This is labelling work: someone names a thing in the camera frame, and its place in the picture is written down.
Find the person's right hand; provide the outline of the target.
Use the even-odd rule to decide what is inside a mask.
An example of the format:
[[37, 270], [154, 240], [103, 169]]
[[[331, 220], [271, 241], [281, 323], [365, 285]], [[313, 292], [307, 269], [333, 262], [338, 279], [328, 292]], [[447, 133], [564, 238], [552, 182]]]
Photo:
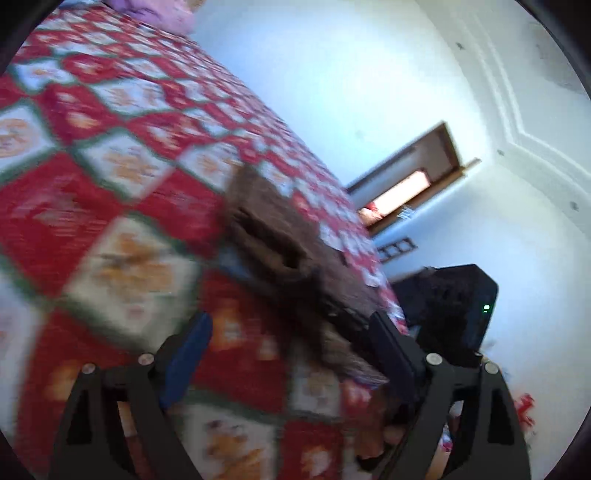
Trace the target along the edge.
[[353, 456], [365, 472], [373, 472], [398, 446], [415, 416], [415, 408], [374, 391], [356, 420]]

